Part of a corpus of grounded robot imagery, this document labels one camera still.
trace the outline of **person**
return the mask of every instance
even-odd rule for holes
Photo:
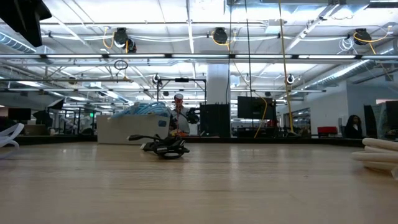
[[[182,105],[183,97],[184,96],[179,93],[174,96],[175,109],[172,110],[172,117],[175,121],[177,121],[178,131],[189,134],[190,128],[187,119],[187,113],[189,112],[189,109]]]
[[[361,139],[362,137],[362,127],[361,119],[359,116],[351,115],[348,118],[347,124],[344,128],[344,135],[346,138],[350,139]]]

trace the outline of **ceiling light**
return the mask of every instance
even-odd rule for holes
[[[29,86],[32,86],[32,87],[41,87],[41,85],[39,85],[38,83],[36,83],[36,82],[30,82],[30,81],[19,81],[18,83],[20,83],[20,84],[24,84],[24,85],[29,85]]]
[[[40,58],[37,54],[2,54],[0,58]]]
[[[102,58],[102,55],[99,54],[89,54],[89,55],[79,55],[79,54],[71,54],[71,55],[57,55],[57,54],[49,54],[48,58]]]
[[[164,58],[164,54],[110,54],[110,58]]]
[[[355,58],[356,55],[299,55],[300,59],[347,59]]]
[[[114,93],[112,91],[106,91],[104,93],[107,94],[108,96],[112,97],[112,98],[115,98],[115,99],[117,99],[119,97],[116,93]]]
[[[9,90],[9,91],[40,91],[39,89],[33,89],[33,88],[10,88],[7,90]]]
[[[250,55],[250,58],[264,58],[264,59],[275,59],[275,58],[283,58],[283,55]],[[249,55],[235,55],[235,58],[249,58]],[[285,58],[292,58],[291,55],[285,55]]]
[[[172,54],[173,58],[228,58],[223,54]]]
[[[75,89],[44,89],[44,91],[76,91]]]
[[[398,59],[398,55],[363,55],[362,59]]]
[[[56,93],[56,92],[53,92],[53,91],[51,91],[51,93],[52,93],[52,94],[54,94],[55,96],[61,96],[61,97],[64,97],[64,95],[62,95],[62,94],[59,94],[59,93]]]
[[[107,54],[110,54],[110,52],[106,49],[100,49],[101,51],[105,51]]]
[[[84,97],[79,97],[79,96],[69,96],[69,98],[73,100],[78,100],[78,101],[86,101],[87,99]]]

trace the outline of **black cloth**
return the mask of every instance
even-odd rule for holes
[[[350,139],[362,139],[362,128],[358,126],[358,130],[354,126],[346,126],[344,129],[344,134],[346,138]]]

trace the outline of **computer monitor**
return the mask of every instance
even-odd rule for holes
[[[32,110],[30,108],[8,108],[8,118],[16,121],[30,121]]]
[[[276,102],[272,98],[267,101],[267,111],[264,119],[276,119]],[[260,97],[238,96],[238,118],[262,119],[266,103]]]

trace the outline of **black cable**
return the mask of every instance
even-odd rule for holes
[[[252,88],[251,88],[251,58],[250,58],[250,35],[249,35],[249,19],[248,19],[248,3],[244,0],[244,9],[246,11],[246,28],[248,30],[248,49],[249,49],[249,81],[250,81],[250,104],[253,105]],[[254,131],[254,111],[251,114],[251,126]]]
[[[232,34],[232,6],[233,2],[232,0],[229,0],[230,7],[229,7],[229,45],[228,46],[228,55],[231,54],[231,34]],[[225,89],[225,104],[228,104],[228,88],[229,88],[229,79],[231,78],[231,57],[228,57],[228,81],[226,84],[226,89]]]

